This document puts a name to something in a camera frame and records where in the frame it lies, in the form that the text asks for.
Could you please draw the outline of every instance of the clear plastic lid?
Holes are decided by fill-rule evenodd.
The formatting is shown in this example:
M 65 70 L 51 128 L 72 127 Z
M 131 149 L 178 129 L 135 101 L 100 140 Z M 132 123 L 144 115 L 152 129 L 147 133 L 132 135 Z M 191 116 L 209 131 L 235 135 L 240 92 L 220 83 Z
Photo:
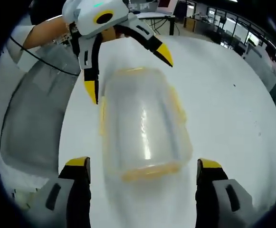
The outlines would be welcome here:
M 192 154 L 186 116 L 161 71 L 113 75 L 102 99 L 104 166 L 124 181 L 178 172 Z

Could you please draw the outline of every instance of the black circular sensor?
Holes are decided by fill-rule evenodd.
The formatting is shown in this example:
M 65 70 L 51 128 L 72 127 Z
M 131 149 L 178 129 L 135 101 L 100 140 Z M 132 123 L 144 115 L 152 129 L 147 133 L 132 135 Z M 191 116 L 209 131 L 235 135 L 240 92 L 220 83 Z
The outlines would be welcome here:
M 100 16 L 96 20 L 96 22 L 97 22 L 97 24 L 104 24 L 104 23 L 108 22 L 112 17 L 113 17 L 112 13 L 106 13 L 106 14 L 103 14 L 102 16 Z

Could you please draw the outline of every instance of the white table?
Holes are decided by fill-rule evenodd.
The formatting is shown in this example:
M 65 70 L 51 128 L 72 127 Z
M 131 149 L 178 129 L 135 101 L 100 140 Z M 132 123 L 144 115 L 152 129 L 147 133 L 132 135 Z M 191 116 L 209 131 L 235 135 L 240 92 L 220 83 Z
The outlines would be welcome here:
M 228 177 L 236 179 L 253 197 L 256 209 L 267 208 L 276 193 L 276 108 L 265 86 L 232 50 L 194 38 L 160 39 L 171 51 L 173 68 L 132 38 L 104 43 L 99 54 L 100 92 L 104 78 L 117 69 L 160 69 L 176 88 L 186 110 L 193 157 L 178 176 L 167 177 L 170 179 L 161 188 L 153 186 L 157 194 L 152 198 L 149 184 L 150 193 L 145 192 L 134 209 L 115 208 L 103 174 L 99 106 L 92 104 L 80 75 L 63 122 L 59 171 L 72 158 L 91 158 L 91 226 L 120 228 L 123 219 L 131 216 L 137 227 L 195 227 L 194 194 L 200 157 L 219 162 Z M 129 202 L 135 190 L 124 187 L 120 199 L 124 196 Z
M 170 35 L 174 35 L 175 15 L 159 13 L 159 12 L 141 12 L 136 14 L 139 19 L 167 19 L 170 22 Z

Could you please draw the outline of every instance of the black cable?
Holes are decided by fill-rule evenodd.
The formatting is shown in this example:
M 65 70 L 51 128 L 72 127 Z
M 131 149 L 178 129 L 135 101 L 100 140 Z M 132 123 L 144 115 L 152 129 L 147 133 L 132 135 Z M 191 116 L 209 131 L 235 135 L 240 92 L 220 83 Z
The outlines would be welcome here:
M 166 22 L 167 22 L 167 19 L 158 28 L 156 28 L 156 30 L 158 30 L 159 28 L 161 28 Z
M 46 62 L 45 60 L 39 58 L 38 56 L 34 55 L 32 52 L 30 52 L 30 51 L 28 51 L 26 48 L 24 48 L 24 47 L 23 47 L 21 44 L 19 44 L 13 37 L 10 37 L 10 39 L 11 39 L 15 44 L 17 44 L 21 49 L 23 49 L 24 51 L 28 52 L 30 55 L 32 55 L 34 58 L 38 59 L 38 60 L 41 61 L 42 63 L 45 63 L 46 65 L 48 65 L 48 66 L 50 66 L 50 67 L 52 67 L 52 68 L 54 68 L 54 69 L 56 69 L 56 70 L 59 70 L 59 71 L 65 73 L 65 74 L 73 75 L 73 76 L 79 76 L 79 75 L 77 75 L 77 74 L 69 73 L 69 72 L 67 72 L 67 71 L 65 71 L 65 70 L 62 70 L 62 69 L 60 69 L 60 68 L 58 68 L 58 67 L 56 67 L 56 66 L 54 66 L 54 65 L 52 65 L 52 64 L 50 64 L 50 63 L 48 63 L 48 62 Z
M 152 30 L 154 30 L 154 28 L 153 28 L 153 21 L 152 21 L 152 19 L 151 19 L 151 27 L 152 27 Z
M 159 35 L 160 35 L 160 32 L 156 29 L 156 24 L 158 24 L 158 23 L 160 23 L 161 21 L 163 21 L 164 19 L 161 19 L 161 20 L 159 20 L 159 21 L 157 21 L 157 22 L 155 22 L 154 24 L 153 24 L 153 31 L 155 31 L 155 32 L 157 32 Z
M 178 30 L 178 36 L 180 36 L 180 30 L 179 30 L 179 28 L 178 28 L 178 26 L 177 26 L 176 23 L 175 23 L 175 26 L 176 26 L 176 29 Z

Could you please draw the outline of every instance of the green led light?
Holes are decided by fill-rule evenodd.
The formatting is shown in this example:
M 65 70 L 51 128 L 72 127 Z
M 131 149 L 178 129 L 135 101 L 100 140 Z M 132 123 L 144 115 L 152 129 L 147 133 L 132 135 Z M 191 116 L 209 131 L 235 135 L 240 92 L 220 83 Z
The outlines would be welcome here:
M 94 7 L 98 7 L 98 6 L 102 5 L 103 3 L 104 3 L 104 2 L 100 2 L 100 3 L 98 3 L 98 4 L 95 4 Z

